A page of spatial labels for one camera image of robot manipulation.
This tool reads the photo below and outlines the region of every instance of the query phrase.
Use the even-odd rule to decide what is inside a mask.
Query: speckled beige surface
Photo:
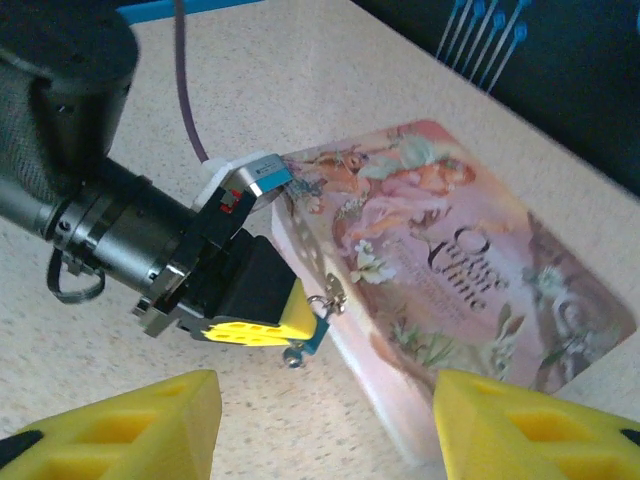
[[[210,155],[285,153],[412,119],[446,126],[640,314],[640,209],[629,196],[347,0],[267,0],[190,17],[191,98]],[[112,155],[189,203],[203,182],[181,120],[172,23],[136,27],[142,58]],[[268,213],[250,221],[269,228]],[[409,471],[327,342],[303,371],[280,351],[147,338],[110,283],[66,307],[49,248],[0,223],[0,433],[196,368],[220,375],[214,478],[444,478]],[[640,335],[561,396],[640,419]]]

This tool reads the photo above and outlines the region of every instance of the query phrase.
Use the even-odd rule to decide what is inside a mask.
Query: floral illustration
[[[293,198],[321,197],[322,182],[308,182],[302,178],[296,178],[287,185],[287,191]]]
[[[345,218],[356,218],[362,211],[362,206],[366,203],[367,196],[361,195],[358,198],[352,198],[347,200],[336,214],[336,220],[342,220]]]
[[[358,255],[356,257],[357,270],[351,272],[353,283],[364,280],[367,283],[378,285],[395,276],[396,271],[373,254],[373,247],[370,243],[361,241],[355,249]]]
[[[324,210],[324,205],[322,204],[321,197],[308,196],[305,201],[307,203],[307,211],[309,213],[319,215]]]
[[[452,338],[441,333],[427,335],[418,325],[407,329],[406,318],[393,324],[392,341],[425,368],[438,364],[453,350]]]

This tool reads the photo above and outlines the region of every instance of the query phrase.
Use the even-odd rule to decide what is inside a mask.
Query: yellow foam pad
[[[247,322],[213,325],[202,332],[215,342],[239,343],[253,347],[288,345],[288,339],[308,340],[316,330],[316,317],[307,303],[300,279],[296,279],[277,327]]]
[[[208,480],[221,414],[216,373],[187,373],[29,425],[0,480]]]
[[[640,480],[640,423],[444,370],[434,414],[449,480]]]

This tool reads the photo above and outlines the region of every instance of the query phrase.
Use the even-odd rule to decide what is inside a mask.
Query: purple cable
[[[189,103],[189,91],[187,89],[187,67],[186,67],[186,12],[184,0],[174,0],[175,6],[175,48],[176,48],[176,83],[178,84],[178,100],[180,101],[180,111],[182,112],[182,120],[187,130],[187,135],[193,145],[193,150],[200,162],[206,162],[209,157],[204,150],[204,146],[198,136],[193,113],[191,112],[191,104]]]

